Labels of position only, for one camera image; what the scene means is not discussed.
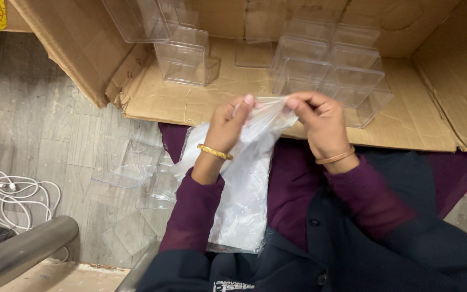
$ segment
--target person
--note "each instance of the person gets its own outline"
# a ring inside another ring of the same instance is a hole
[[[262,251],[205,252],[224,160],[202,151],[137,291],[467,291],[467,234],[440,219],[467,190],[467,153],[352,153],[341,103],[296,92],[286,104],[307,141],[275,145]],[[218,106],[204,145],[228,153],[253,107],[250,95]],[[186,127],[159,127],[179,157]]]

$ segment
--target jacket button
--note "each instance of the jacket button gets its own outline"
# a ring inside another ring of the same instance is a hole
[[[318,279],[316,279],[316,284],[319,286],[323,286],[327,280],[328,280],[327,273],[323,273],[320,276],[318,276]]]
[[[313,226],[319,226],[320,225],[320,222],[316,219],[311,219],[309,220],[309,224],[313,225]]]

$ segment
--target copper bangle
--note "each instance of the copper bangle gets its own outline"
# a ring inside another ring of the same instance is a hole
[[[327,163],[339,161],[341,159],[344,159],[345,157],[351,156],[353,153],[354,153],[354,146],[351,146],[350,149],[348,149],[347,151],[337,156],[333,156],[331,158],[325,158],[325,159],[317,159],[316,164],[327,164]]]
[[[231,154],[216,151],[216,150],[214,150],[212,148],[206,147],[203,144],[198,144],[198,148],[201,151],[204,151],[206,153],[209,153],[209,154],[211,154],[213,156],[217,156],[217,157],[222,158],[222,159],[226,159],[226,160],[232,160],[233,159],[233,156]]]

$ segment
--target white cable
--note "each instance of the white cable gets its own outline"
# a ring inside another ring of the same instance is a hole
[[[59,186],[57,186],[56,184],[50,182],[50,181],[39,181],[37,182],[36,180],[34,179],[31,179],[31,178],[27,178],[27,177],[21,177],[21,176],[8,176],[6,175],[4,172],[2,172],[0,170],[0,174],[3,175],[0,177],[0,201],[1,201],[1,205],[0,205],[0,211],[1,211],[1,215],[3,216],[3,218],[0,217],[0,225],[8,228],[8,229],[12,229],[14,232],[16,232],[16,234],[20,234],[16,229],[24,229],[24,231],[28,231],[32,228],[32,215],[31,213],[29,212],[28,208],[24,205],[24,203],[30,203],[30,204],[38,204],[42,207],[45,208],[46,210],[46,216],[45,216],[45,220],[46,221],[49,221],[53,218],[54,214],[55,214],[55,210],[57,209],[57,206],[59,206],[59,202],[61,201],[61,189],[59,189]],[[17,181],[17,182],[14,182],[12,181],[11,179],[20,179],[20,180],[25,180],[25,181]],[[48,194],[48,191],[41,185],[41,184],[45,184],[45,183],[49,183],[49,184],[53,184],[55,186],[55,188],[57,189],[57,192],[58,192],[58,195],[57,195],[57,201],[55,202],[54,204],[54,207],[53,208],[50,208],[50,196]],[[22,188],[22,189],[17,189],[16,185],[26,185],[26,187]],[[8,186],[11,191],[5,191],[3,188],[5,186]],[[28,195],[24,195],[24,196],[18,196],[19,193],[31,188],[31,187],[35,187],[35,189],[33,190],[33,192],[31,192],[30,194]],[[46,196],[46,204],[44,204],[43,202],[37,202],[37,201],[24,201],[23,199],[25,198],[29,198],[31,196],[34,196],[36,194],[40,194],[41,191],[44,192],[44,195]],[[21,207],[21,209],[23,209],[25,215],[26,215],[26,220],[27,220],[27,224],[26,226],[19,226],[16,222],[12,222],[6,215],[5,215],[5,210],[3,208],[4,204],[5,203],[9,203],[9,204],[17,204],[19,207]],[[69,252],[68,252],[68,249],[66,247],[64,247],[65,251],[66,251],[66,257],[64,260],[54,260],[54,259],[50,259],[48,258],[48,260],[51,260],[53,262],[64,262],[68,259],[69,257]]]

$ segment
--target person's left hand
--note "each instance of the person's left hand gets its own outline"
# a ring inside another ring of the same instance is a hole
[[[254,104],[253,95],[246,95],[234,97],[218,105],[212,115],[204,145],[228,154],[239,140],[242,127]],[[222,158],[201,151],[194,164],[191,177],[200,184],[215,183],[224,162]]]
[[[253,95],[246,95],[236,96],[217,106],[204,145],[219,152],[229,153],[239,140],[241,129],[254,104]]]

